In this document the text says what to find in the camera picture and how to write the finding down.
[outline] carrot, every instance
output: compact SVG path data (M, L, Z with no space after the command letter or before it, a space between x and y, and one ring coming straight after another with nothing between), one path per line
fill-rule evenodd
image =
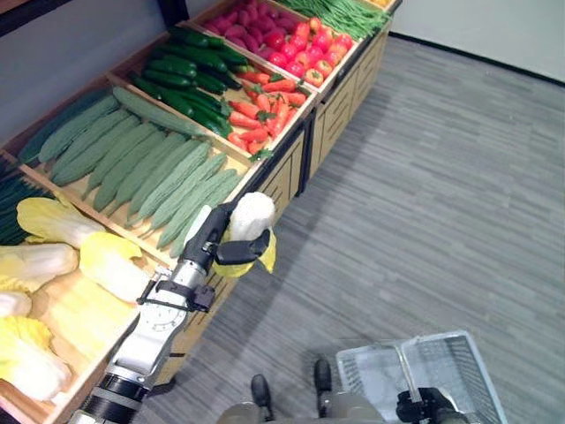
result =
M252 130L239 134L239 138L243 141L261 142L261 141L265 141L267 137L268 137L268 132L265 128L259 128L257 130Z
M257 106L248 102L229 102L229 104L234 110L243 113L251 119L257 119L257 114L260 111Z
M261 110L266 112L271 111L271 103L268 101L267 95L258 95L257 99L255 99L255 104L257 104Z
M231 144L238 146L239 148L241 148L244 151L247 151L247 143L245 141L241 140L239 138L239 135L237 135L236 132L232 132L228 136L228 140L231 142Z
M291 79L281 79L276 82L269 82L263 86L263 91L271 93L273 91L283 91L285 93L292 93L297 89L297 83Z
M239 78L243 78L244 80L248 80L250 82L254 82L255 84L267 84L269 80L269 76L263 72L242 72L237 75Z
M251 119L250 117L247 117L243 113L239 113L235 110L233 112L231 112L230 124L237 125L237 126L243 126L244 128L250 128L252 130L256 130L257 128L261 128L261 122L255 120L255 119Z

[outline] green vegetable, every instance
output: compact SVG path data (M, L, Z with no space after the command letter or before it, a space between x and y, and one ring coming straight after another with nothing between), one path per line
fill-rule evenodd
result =
M178 64L177 62L174 62L172 60L162 60L162 59L151 60L147 64L147 69L181 75L189 79L192 79L196 76L196 69L194 69L191 66L184 66L183 64Z
M311 18L317 16L335 31L347 33L356 40L381 29L390 19L384 11L356 0L276 0L280 4Z
M171 26L167 28L172 38L194 47L206 48L209 46L208 38L196 31L189 31L187 29Z
M153 124L141 124L137 128L131 130L128 134L122 137L110 151L96 164L94 172L90 174L88 179L87 190L82 195L84 200L91 191L102 183L106 174L110 172L116 164L126 156L133 148L140 142L149 137L152 133L157 131L157 127Z
M106 155L130 130L139 125L139 119L131 115L112 128L98 141L92 144L79 156L60 170L51 174L52 181L58 186L66 186L92 172L96 164Z
M202 207L208 205L210 208L215 208L225 201L240 179L235 170L223 170L199 185L185 198L171 218L157 242L157 247L163 248L174 239L169 254L173 258L179 256L185 246L186 234Z
M157 86L156 84L154 84L153 82L147 81L146 79L141 78L135 72L129 72L128 77L129 77L130 80L132 80L133 85L135 87L139 88L141 91L147 93L148 95L150 95L154 99L157 99L157 100L162 99L161 88L159 86Z
M122 181L133 171L135 165L142 162L149 152L156 145L160 145L163 140L165 140L164 132L153 132L122 157L104 176L100 189L94 197L94 209L100 212L106 208L116 196L117 189Z
M147 199L147 197L149 197L149 194L151 194L157 188L157 186L170 174L171 170L174 170L177 165L199 145L199 141L189 140L180 147L169 152L169 155L163 161L163 163L161 163L154 171L154 173L151 174L151 178L148 178L143 183L141 188L133 195L132 202L130 203L130 208L127 214L128 218L139 212L139 209L141 208L143 202Z
M184 142L185 138L182 135L172 132L162 143L154 146L151 152L135 165L132 172L130 172L120 184L116 193L116 201L112 209L108 212L108 216L112 215L124 203L130 201L135 193L143 186L147 178L153 176L154 170L170 155L170 152L181 146Z
M201 166L199 166L175 191L175 195L169 196L169 198L164 201L159 208L157 208L151 218L151 227L149 230L151 231L163 227L163 225L166 224L173 215L175 215L178 208L185 201L185 198L190 195L192 190L200 184L200 182L206 181L214 176L225 162L226 154L221 153L219 155L212 156L201 164Z
M228 71L228 67L220 59L220 55L218 54L219 50L197 49L195 47L174 46L170 44L164 44L159 49L166 53L189 59L196 65L208 66L218 72Z
M114 96L133 113L147 118L156 124L174 130L178 133L189 135L204 135L197 125L187 119L176 117L172 113L142 99L124 88L114 87Z
M73 139L85 131L96 119L113 112L118 106L116 99L108 95L63 124L45 140L39 152L39 160L45 163L59 156Z
M19 151L18 159L22 163L29 163L33 161L39 154L41 146L45 140L62 124L67 122L69 119L76 117L79 113L88 109L94 103L98 102L108 93L108 90L95 90L89 91L88 93L82 95L77 100L72 102L66 108L58 112L53 118L51 118L41 129L34 134L34 136L29 139L26 145Z
M62 170L68 163L75 157L80 155L83 151L95 144L102 135L109 132L113 127L121 121L129 117L130 114L125 110L116 110L115 112L99 117L93 124L77 137L72 144L59 156L55 165L51 169L53 175Z
M143 77L155 84L169 88L187 88L193 85L192 81L186 77L152 69L143 71Z
M210 145L201 143L149 194L139 209L137 218L132 224L151 216L159 206L179 188L196 168L204 163L210 150Z

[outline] wooden crate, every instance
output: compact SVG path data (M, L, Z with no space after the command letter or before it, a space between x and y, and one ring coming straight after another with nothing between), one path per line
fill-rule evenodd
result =
M192 27L192 25L185 22L185 23L181 24L181 27ZM193 29L200 31L200 28L197 28L197 27L194 27ZM150 55L151 51L153 49L155 49L156 47L158 47L159 45L165 43L168 39L169 39L168 33L161 34L159 37L157 37L157 39L155 39L153 42L149 43L145 48L141 49L140 51L138 51L137 53L135 53L131 57L124 60L118 66L114 67L110 71L108 78L113 83L115 83L119 86L122 86L122 87L126 87L128 90L132 91L136 95L142 96L144 99L150 101L153 104L159 105L161 108L173 113L174 115L176 115L178 117L190 119L187 116L183 115L182 113L178 112L177 110L172 109L167 104L160 102L160 101L157 101L153 97L151 97L151 96L147 95L146 93L144 93L143 91L139 90L137 87L135 87L130 82L130 80L127 76L128 72L131 72L131 71L135 71L137 74L141 74L141 71L143 70L146 61L149 59L149 55ZM276 72L279 72L274 65L270 64L267 61L264 61L260 57L259 57L260 61L258 61L256 59L256 57L253 57L254 55L252 55L247 50L244 50L242 52L242 54L245 55L246 57L248 57L250 64L252 64L258 71L265 72L269 75L272 75ZM293 75L285 74L284 76L289 78L290 80L295 80L296 82L298 82L298 79L296 77L294 77ZM310 111L314 107L315 94L313 94L313 91L310 90L309 87L302 87L302 88L300 88L300 90L302 91L302 93L304 93L307 96L306 102L298 109L294 118L291 119L291 121L285 126L285 128L282 130L282 132L274 140L272 138L269 138L269 142L266 145L267 148L270 148L270 149L275 148L282 140L284 140L284 138L288 134L288 131L290 130L290 128L292 128L297 121L299 121L300 119L303 119L305 116L307 116L308 113L310 113ZM209 93L209 94L214 96L217 99L221 98L221 96L219 96L219 95L213 95L211 93ZM226 93L223 95L223 97L228 101L236 101L236 102L242 102L242 101L243 102L249 102L249 101L251 101L249 99L249 97L247 97L247 95L245 94L243 89L242 90L228 89L228 91L226 91ZM244 150L234 146L228 140L225 140L222 136L215 134L214 132L208 130L206 127L204 127L204 126L202 126L198 123L196 123L196 124L204 132L206 132L208 135L210 135L210 137L212 137L214 140L216 140L216 142L218 143L218 146L221 147L221 149L223 151L233 152L233 155L235 157L237 157L237 159L242 161L242 162L248 161L249 157L251 157L251 155L249 153L247 153ZM248 131L248 130L245 130L243 128L237 128L237 127L234 126L234 131L236 133L244 133L245 131Z
M241 0L224 0L218 4L215 4L211 7L209 7L208 9L204 10L201 14L199 14L197 17L195 17L194 19L191 19L191 22L193 24L196 25L196 27L208 34L208 35L215 35L209 31L207 31L202 25L208 21L209 19L212 19L222 13L224 13L225 11L227 11L233 4L239 2ZM306 22L308 21L308 18L305 15L302 15L301 13L298 13L297 11L293 11L292 9L279 4L275 1L272 0L260 0L263 3L269 4L270 6L275 7L277 10L279 11L287 11L289 13L292 13L296 19L298 21L302 21L302 22ZM258 63L262 63L262 64L270 64L267 60L263 59L261 56L258 56L254 53L252 53L251 51L247 50L247 49L243 49L239 46L237 46L236 44L234 44L233 42L230 42L227 39L224 39L226 44L229 44L233 49L239 51L240 53L246 54L249 57L253 57L253 59L258 62ZM339 74L339 72L342 70L343 66L350 60L351 56L353 56L356 52L356 50L359 47L359 43L358 42L353 42L353 45L351 47L351 49L347 52L347 54L345 55L345 57L343 58L343 60L334 68L334 70L332 71L332 73L329 75L329 77L327 77L324 80L324 83L320 86L320 87L314 87L308 83L305 83L305 87L308 87L308 89L310 89L311 91L318 93L318 98L319 100L321 98L324 97L324 95L326 95L332 88L332 86L335 84L335 78L337 77L337 75ZM292 76L291 74L289 74L288 72L286 72L283 68L280 68L278 66L272 65L274 66L274 68L276 69L277 72L281 73L284 76Z

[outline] vegetable stand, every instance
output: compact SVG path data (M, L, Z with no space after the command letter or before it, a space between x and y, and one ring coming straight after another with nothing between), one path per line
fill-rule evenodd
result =
M307 17L291 11L285 6L270 0L260 0L260 2L272 5L278 11L292 13L297 22L307 21ZM178 25L211 35L212 33L202 28L204 21L226 12L234 3L236 2L220 2L200 14L195 20L181 22ZM390 4L388 8L395 8L396 6L397 4ZM207 150L204 159L200 160L200 164L203 164L201 162L206 157L208 161L215 157L218 158L220 155L225 155L225 159L221 161L218 159L221 168L215 170L215 172L233 170L237 174L238 181L217 201L234 200L249 191L262 191L273 198L277 209L276 218L278 219L290 204L292 198L305 189L308 178L314 175L355 110L369 93L384 51L388 27L389 24L375 35L364 40L354 41L352 47L320 87L314 87L308 83L303 84L299 91L305 95L305 102L299 105L295 115L288 120L280 133L275 137L268 138L263 147L270 150L271 156L258 162L253 162L252 155L235 145L231 140L226 140L226 137L211 131L202 123L195 122L191 117L187 117L181 111L162 101L167 99L159 100L136 87L136 81L132 80L132 72L143 75L147 61L154 59L153 52L168 41L169 34L159 36L144 49L126 58L107 74L80 89L77 94L56 106L45 117L40 118L25 131L13 137L4 146L5 152L3 152L3 155L13 160L14 157L25 152L22 149L33 136L42 128L45 128L53 117L59 115L62 110L77 99L83 99L85 95L101 88L111 90L113 87L121 87L126 93L136 96L134 97L135 102L138 102L139 99L144 102L143 107L141 107L142 110L145 110L147 105L151 105L158 110L169 112L170 117L178 120L175 121L175 125L181 127L186 125L196 133L205 134L210 148ZM249 64L257 72L265 73L269 78L278 73L287 80L299 82L298 77L283 68L269 63L264 58L229 40L224 42L239 54L247 57ZM243 82L243 79L239 77L235 77L235 80L239 83ZM210 94L217 101L221 98L218 94ZM245 94L244 90L232 88L225 90L222 97L231 102L247 102L249 100L248 94ZM120 103L118 107L118 111L112 113L122 113L121 111L128 110L129 106L126 103ZM130 110L130 112L141 117L138 124L147 121L147 117L144 117L144 114L140 115L137 110ZM246 130L234 125L234 133L236 134L243 133ZM163 139L171 135L171 132L167 130L159 138L158 133L160 131L162 129L157 132L153 131L152 134L157 137L156 140L159 140L157 142L164 142ZM148 156L148 151L140 150L138 152L139 161L151 164L151 161L141 159ZM133 160L128 160L128 156L120 157L119 162L115 162L114 165L129 162L128 166L132 167L134 165L134 163L131 163ZM132 217L129 216L132 198L127 198L127 196L119 206L117 202L112 201L110 204L101 207L100 204L97 204L96 198L102 190L103 184L95 187L83 199L93 170L68 184L67 181L63 181L63 184L60 180L54 178L64 168L64 163L57 165L57 162L61 161L61 157L59 156L55 161L48 160L44 163L30 161L27 164L21 164L19 171L34 184L52 193L62 193L83 214L101 223L109 231L139 246L143 251L143 258L136 263L147 271L154 269L156 265L174 266L176 260L170 256L170 245L166 245L164 248L159 246L160 237L166 227L149 231L153 222L151 214L144 220L132 223ZM160 155L158 160L159 163L164 162L164 155ZM145 174L141 172L140 179L145 181L150 179L152 175L153 173L149 173L149 170ZM199 185L195 184L191 188L191 193L198 191ZM180 190L180 185L174 185L173 190L173 193L177 193ZM194 314L185 331L177 336L169 362L162 370L159 384L169 382L181 368L186 355L199 340L202 332L214 318L223 301L229 297L237 282L235 279L214 274L209 276L207 281L216 289L216 302L208 314ZM57 404L54 404L52 402L32 401L21 395L10 384L0 382L0 406L25 424L64 422L72 409L80 404L89 389L96 383L110 349L124 334L136 314L132 306L107 293L98 285L83 277L79 271L56 278L53 282L41 288L32 298L34 308L31 316L41 319L53 332L54 339L51 347L72 368L72 383L69 388L66 388L65 396L58 399Z

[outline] tomato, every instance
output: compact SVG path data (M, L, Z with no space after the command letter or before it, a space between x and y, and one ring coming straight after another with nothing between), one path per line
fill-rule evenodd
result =
M287 60L286 60L286 56L283 53L271 53L271 56L268 57L268 61L271 64L276 64L277 66L280 66L282 68L284 68L284 66L286 66Z
M308 40L306 38L299 37L297 35L292 35L290 38L290 44L293 44L297 48L297 51L302 51L306 49L308 45Z
M294 56L297 55L298 50L294 46L294 44L290 44L289 42L285 42L281 47L281 53L284 54L287 61L294 60Z
M329 64L336 67L339 64L343 57L337 53L336 51L329 51L325 56L324 59L328 61Z
M295 75L299 78L302 78L306 70L306 68L304 68L304 65L300 64L299 62L290 62L286 65L285 69L292 75Z
M306 50L306 55L308 55L308 60L310 64L315 64L324 56L324 52L317 46L310 46Z
M305 22L300 22L294 30L294 35L308 40L308 35L310 35L310 26Z
M314 66L314 68L316 69L316 71L319 71L321 73L324 79L327 78L329 74L334 70L334 68L332 68L332 65L329 64L327 60L319 60L318 62L316 62L316 66Z
M314 37L312 45L319 47L322 52L326 53L331 43L331 39L329 39L326 34L320 33Z
M312 84L315 87L319 87L324 83L324 77L315 69L306 71L304 79L308 84Z
M347 47L347 50L349 50L353 45L353 40L351 39L351 36L349 34L339 34L335 38L335 42L343 44L345 47Z
M310 18L308 23L310 24L310 29L312 30L313 33L317 34L318 31L321 30L321 20L320 20L320 18L316 18L316 17Z
M278 50L284 44L284 35L281 33L270 33L265 37L265 44L271 49Z

